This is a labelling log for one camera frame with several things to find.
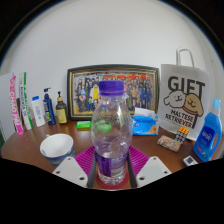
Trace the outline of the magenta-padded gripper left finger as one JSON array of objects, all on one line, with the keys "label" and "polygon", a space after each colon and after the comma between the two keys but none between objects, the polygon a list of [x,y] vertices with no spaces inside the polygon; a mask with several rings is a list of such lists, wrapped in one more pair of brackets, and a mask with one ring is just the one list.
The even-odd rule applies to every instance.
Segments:
[{"label": "magenta-padded gripper left finger", "polygon": [[84,188],[92,188],[95,180],[95,150],[91,146],[75,157],[66,157],[53,174]]}]

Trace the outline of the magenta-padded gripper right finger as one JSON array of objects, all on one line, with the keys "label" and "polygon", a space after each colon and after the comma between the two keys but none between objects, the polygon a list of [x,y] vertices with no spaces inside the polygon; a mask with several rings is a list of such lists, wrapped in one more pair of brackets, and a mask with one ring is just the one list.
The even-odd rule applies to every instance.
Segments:
[{"label": "magenta-padded gripper right finger", "polygon": [[129,178],[132,188],[140,188],[171,174],[157,157],[149,157],[133,146],[129,147]]}]

